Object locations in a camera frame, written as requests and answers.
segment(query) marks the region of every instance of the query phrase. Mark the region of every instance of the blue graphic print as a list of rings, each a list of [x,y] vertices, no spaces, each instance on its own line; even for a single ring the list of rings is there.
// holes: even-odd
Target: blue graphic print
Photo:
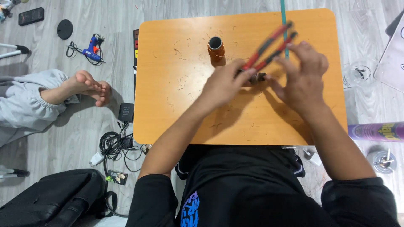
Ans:
[[[181,210],[181,227],[196,227],[198,225],[199,197],[196,191],[185,201]]]

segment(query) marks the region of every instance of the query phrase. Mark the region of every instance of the clear plastic cup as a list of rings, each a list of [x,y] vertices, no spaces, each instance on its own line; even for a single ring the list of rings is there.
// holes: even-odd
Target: clear plastic cup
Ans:
[[[344,89],[373,87],[381,81],[382,75],[379,62],[371,58],[355,61],[342,70]]]

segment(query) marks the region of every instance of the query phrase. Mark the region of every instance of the blurred hands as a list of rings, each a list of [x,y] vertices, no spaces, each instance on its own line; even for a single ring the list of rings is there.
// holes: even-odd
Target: blurred hands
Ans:
[[[305,41],[299,45],[288,44],[287,47],[300,59],[300,69],[289,60],[277,57],[275,62],[281,64],[287,74],[286,86],[282,87],[270,75],[266,75],[265,79],[279,99],[305,119],[315,115],[319,108],[327,107],[322,94],[322,76],[328,69],[328,61]]]
[[[226,66],[217,66],[198,99],[205,100],[206,105],[209,105],[212,110],[229,103],[243,84],[257,72],[255,69],[249,69],[235,78],[244,64],[242,59],[237,59]]]

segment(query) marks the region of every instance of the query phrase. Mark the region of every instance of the red pliers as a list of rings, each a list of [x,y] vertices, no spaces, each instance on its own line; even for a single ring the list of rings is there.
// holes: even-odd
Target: red pliers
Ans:
[[[275,39],[283,34],[286,30],[293,26],[293,22],[288,21],[286,24],[279,27],[274,33],[272,33],[269,38],[259,47],[258,51],[249,59],[249,61],[241,68],[243,71],[250,69],[253,67],[254,63],[258,60],[258,58],[265,52],[265,50],[275,41]],[[264,61],[256,65],[255,68],[258,71],[262,70],[265,66],[267,66],[274,57],[280,55],[282,51],[285,50],[286,44],[290,43],[293,38],[297,35],[297,32],[292,32],[289,37],[283,42],[279,48],[273,52],[269,57],[267,57]]]

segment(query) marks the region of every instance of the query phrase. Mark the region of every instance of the blue glue gun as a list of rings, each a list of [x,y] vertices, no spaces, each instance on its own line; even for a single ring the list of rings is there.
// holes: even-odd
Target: blue glue gun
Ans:
[[[92,37],[91,41],[90,41],[90,45],[88,46],[88,49],[83,49],[82,54],[86,57],[88,57],[89,59],[93,60],[93,61],[98,61],[98,62],[104,62],[105,61],[103,59],[101,59],[101,56],[97,55],[97,52],[99,50],[99,48],[97,47],[98,44],[98,38],[96,37]]]

